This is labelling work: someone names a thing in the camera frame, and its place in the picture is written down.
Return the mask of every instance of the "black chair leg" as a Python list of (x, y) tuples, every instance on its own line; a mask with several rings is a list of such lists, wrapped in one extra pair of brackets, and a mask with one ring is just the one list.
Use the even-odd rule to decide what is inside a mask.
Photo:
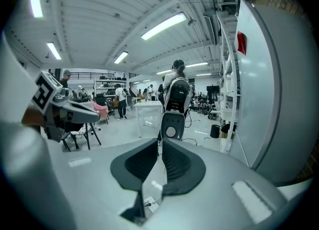
[(71, 137), (72, 137), (72, 139), (74, 140), (76, 149), (79, 149), (78, 143), (76, 142), (76, 137), (75, 137), (75, 135), (71, 134)]
[(89, 142), (89, 134), (88, 134), (88, 124), (87, 123), (85, 123), (85, 135), (84, 135), (84, 137), (86, 138), (86, 141), (88, 143), (89, 150), (91, 150), (90, 142)]
[(68, 144), (66, 143), (66, 141), (65, 141), (64, 139), (63, 139), (62, 141), (63, 141), (64, 147), (65, 147), (68, 151), (71, 152), (71, 150), (70, 150)]
[(102, 145), (101, 142), (100, 142), (100, 140), (99, 140), (99, 138), (98, 138), (98, 136), (96, 135), (96, 132), (95, 132), (93, 126), (92, 126), (92, 123), (90, 123), (90, 126), (91, 126), (91, 129), (93, 130), (94, 135), (95, 135), (96, 139), (98, 140), (99, 144)]

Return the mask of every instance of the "white table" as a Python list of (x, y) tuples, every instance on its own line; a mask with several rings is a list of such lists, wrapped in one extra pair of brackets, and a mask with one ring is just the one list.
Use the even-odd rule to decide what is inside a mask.
[(162, 114), (162, 109), (163, 105), (161, 104), (160, 101), (147, 101), (147, 102), (142, 102), (142, 103), (137, 103), (134, 105), (135, 107), (135, 112), (136, 112), (136, 118), (138, 120), (138, 134), (139, 137), (141, 137), (141, 127), (140, 127), (140, 116), (139, 116), (139, 109), (145, 109), (145, 108), (153, 108), (154, 109), (154, 115), (156, 112), (158, 113), (159, 116), (159, 125), (161, 121), (161, 114)]

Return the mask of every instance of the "pink fabric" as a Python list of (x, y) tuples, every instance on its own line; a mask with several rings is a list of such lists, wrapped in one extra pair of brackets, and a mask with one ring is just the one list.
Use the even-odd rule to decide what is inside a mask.
[(91, 101), (93, 108), (96, 112), (98, 112), (98, 114), (100, 115), (100, 117), (102, 118), (107, 118), (108, 114), (109, 114), (109, 109), (107, 106), (100, 106), (98, 105), (96, 102)]

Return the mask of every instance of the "power strip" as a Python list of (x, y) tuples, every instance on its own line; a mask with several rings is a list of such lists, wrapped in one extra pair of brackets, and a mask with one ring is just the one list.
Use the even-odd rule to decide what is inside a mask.
[(146, 204), (148, 204), (148, 203), (150, 203), (151, 204), (151, 206), (148, 206), (148, 208), (150, 209), (150, 211), (152, 212), (152, 213), (154, 213), (157, 209), (158, 209), (158, 207), (159, 207), (159, 205), (158, 205), (158, 203), (154, 200), (154, 198), (153, 197), (148, 197), (148, 198), (146, 198), (146, 199), (144, 199), (144, 205), (146, 205)]

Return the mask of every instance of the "black bin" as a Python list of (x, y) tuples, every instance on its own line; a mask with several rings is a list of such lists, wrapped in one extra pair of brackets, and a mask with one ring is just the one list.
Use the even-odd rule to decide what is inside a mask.
[(211, 125), (210, 137), (218, 138), (219, 137), (219, 130), (220, 130), (220, 126), (219, 125), (217, 125), (217, 124)]

